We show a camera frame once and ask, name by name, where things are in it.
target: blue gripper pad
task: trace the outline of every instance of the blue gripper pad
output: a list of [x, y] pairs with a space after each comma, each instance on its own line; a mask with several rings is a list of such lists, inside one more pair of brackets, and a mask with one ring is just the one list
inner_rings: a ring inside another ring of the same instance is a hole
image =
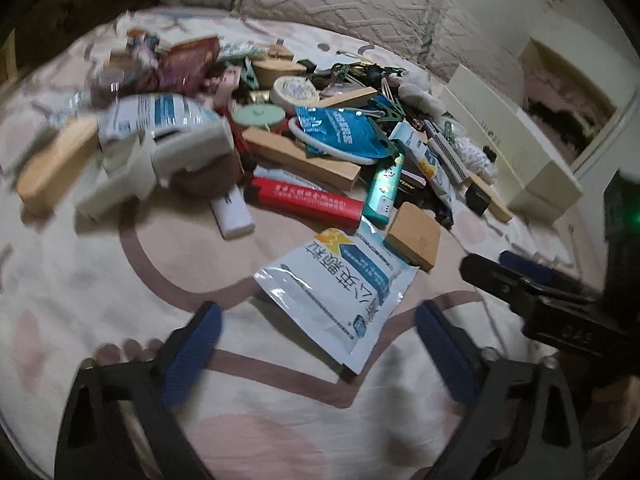
[[185, 327], [169, 336], [161, 349], [175, 352], [164, 371], [160, 400], [165, 407], [170, 408], [189, 398], [191, 387], [209, 361], [221, 332], [222, 310], [215, 303], [206, 303]]
[[451, 397], [467, 408], [473, 406], [478, 396], [474, 371], [452, 334], [458, 330], [468, 338], [466, 332], [451, 325], [433, 301], [415, 309], [415, 327]]
[[507, 269], [523, 274], [540, 285], [547, 285], [553, 279], [553, 272], [549, 267], [532, 262], [511, 251], [501, 252], [498, 262]]

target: pile of objects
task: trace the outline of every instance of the pile of objects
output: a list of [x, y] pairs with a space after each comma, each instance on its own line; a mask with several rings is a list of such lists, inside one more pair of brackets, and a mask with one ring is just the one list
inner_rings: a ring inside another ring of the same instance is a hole
[[[356, 373], [417, 267], [434, 266], [456, 189], [476, 214], [512, 218], [490, 187], [495, 153], [465, 138], [424, 73], [344, 52], [353, 63], [319, 71], [282, 41], [127, 37], [19, 157], [25, 209], [48, 214], [75, 184], [77, 213], [99, 220], [161, 184], [210, 200], [226, 240], [253, 232], [247, 203], [320, 220], [255, 278]], [[358, 181], [364, 201], [347, 196]]]

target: white comb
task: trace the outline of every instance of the white comb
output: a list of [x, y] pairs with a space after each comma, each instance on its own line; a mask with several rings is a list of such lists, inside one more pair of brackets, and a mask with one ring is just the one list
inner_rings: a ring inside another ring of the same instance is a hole
[[433, 137], [429, 139], [427, 146], [440, 158], [453, 181], [458, 185], [462, 184], [469, 177], [465, 165], [440, 132], [432, 133]]

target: roll of tape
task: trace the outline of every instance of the roll of tape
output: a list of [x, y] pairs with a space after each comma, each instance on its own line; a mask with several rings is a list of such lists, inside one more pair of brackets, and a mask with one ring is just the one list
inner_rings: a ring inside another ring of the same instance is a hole
[[320, 94], [313, 83], [304, 77], [285, 75], [276, 79], [269, 98], [289, 115], [296, 114], [296, 106], [314, 106]]
[[231, 114], [231, 120], [242, 129], [257, 126], [272, 132], [281, 128], [284, 117], [284, 110], [273, 104], [238, 106]]

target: white packet with yellow logo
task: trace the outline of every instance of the white packet with yellow logo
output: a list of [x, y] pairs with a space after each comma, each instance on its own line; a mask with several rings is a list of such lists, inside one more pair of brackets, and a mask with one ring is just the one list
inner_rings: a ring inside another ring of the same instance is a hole
[[416, 272], [363, 218], [354, 235], [327, 229], [254, 277], [311, 339], [359, 374]]

